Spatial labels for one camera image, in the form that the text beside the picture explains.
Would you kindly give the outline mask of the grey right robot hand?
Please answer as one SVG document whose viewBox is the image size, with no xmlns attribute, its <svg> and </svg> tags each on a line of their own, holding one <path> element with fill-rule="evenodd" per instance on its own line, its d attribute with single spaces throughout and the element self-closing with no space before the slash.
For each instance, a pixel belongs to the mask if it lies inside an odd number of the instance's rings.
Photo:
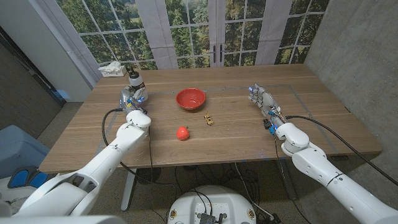
<svg viewBox="0 0 398 224">
<path fill-rule="evenodd" d="M 272 124 L 281 126 L 285 123 L 279 104 L 264 87 L 256 83 L 254 87 L 249 87 L 249 92 L 249 99 L 260 108 L 261 113 Z"/>
</svg>

